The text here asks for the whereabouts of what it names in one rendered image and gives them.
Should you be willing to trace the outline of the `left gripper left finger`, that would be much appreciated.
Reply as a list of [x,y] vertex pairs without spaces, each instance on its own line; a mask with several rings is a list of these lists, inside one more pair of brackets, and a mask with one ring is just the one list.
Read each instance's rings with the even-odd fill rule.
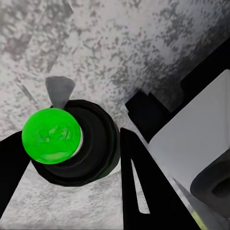
[[30,161],[22,144],[22,131],[0,141],[0,218]]

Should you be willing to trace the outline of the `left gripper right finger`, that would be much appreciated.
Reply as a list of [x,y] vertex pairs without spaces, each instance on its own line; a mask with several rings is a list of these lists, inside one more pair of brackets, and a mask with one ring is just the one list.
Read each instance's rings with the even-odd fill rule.
[[[124,230],[201,230],[138,135],[120,128]],[[150,214],[139,211],[133,160]]]

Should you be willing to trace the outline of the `insectifuge atomizer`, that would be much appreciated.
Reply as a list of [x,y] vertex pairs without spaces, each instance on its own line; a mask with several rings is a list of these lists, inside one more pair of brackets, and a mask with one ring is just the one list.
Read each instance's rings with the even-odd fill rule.
[[98,104],[69,100],[76,83],[45,80],[52,107],[34,113],[22,144],[38,173],[52,184],[81,187],[121,171],[120,130]]

